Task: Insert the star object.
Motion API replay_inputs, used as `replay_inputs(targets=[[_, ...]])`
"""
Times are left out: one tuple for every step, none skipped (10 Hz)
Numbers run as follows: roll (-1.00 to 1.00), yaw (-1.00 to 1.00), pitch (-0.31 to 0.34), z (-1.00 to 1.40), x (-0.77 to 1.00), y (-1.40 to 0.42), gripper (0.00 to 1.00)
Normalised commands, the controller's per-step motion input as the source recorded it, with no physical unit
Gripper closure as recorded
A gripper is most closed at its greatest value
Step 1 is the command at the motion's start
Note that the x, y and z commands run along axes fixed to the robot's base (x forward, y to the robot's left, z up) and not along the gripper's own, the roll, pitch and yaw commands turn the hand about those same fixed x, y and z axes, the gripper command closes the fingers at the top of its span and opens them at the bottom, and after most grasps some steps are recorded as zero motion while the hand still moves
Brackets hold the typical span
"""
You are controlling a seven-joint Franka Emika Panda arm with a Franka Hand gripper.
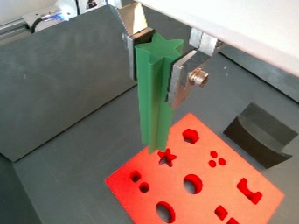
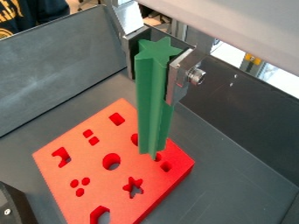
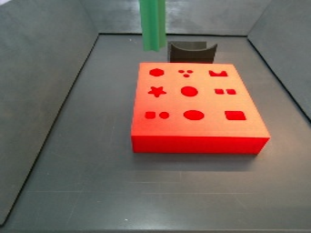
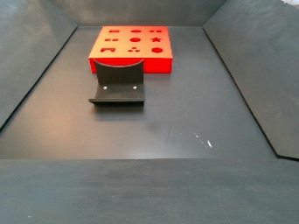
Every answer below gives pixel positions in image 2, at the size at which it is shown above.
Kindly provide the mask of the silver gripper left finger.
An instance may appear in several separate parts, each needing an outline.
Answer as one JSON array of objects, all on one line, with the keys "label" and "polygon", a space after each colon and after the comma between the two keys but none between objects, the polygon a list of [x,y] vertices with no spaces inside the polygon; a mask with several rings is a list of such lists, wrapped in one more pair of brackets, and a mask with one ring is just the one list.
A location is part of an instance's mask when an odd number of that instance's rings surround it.
[{"label": "silver gripper left finger", "polygon": [[146,25],[129,34],[124,35],[121,38],[122,49],[125,52],[126,74],[130,80],[136,78],[134,56],[138,53],[137,41],[140,39],[150,39],[150,28]]}]

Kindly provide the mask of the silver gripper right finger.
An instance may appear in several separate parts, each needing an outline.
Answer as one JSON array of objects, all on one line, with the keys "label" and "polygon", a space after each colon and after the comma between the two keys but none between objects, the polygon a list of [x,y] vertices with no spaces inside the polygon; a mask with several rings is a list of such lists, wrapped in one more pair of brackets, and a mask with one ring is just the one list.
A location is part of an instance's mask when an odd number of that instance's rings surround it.
[{"label": "silver gripper right finger", "polygon": [[173,106],[187,95],[188,86],[203,83],[205,72],[201,70],[201,61],[207,54],[197,47],[184,50],[169,62],[165,103]]}]

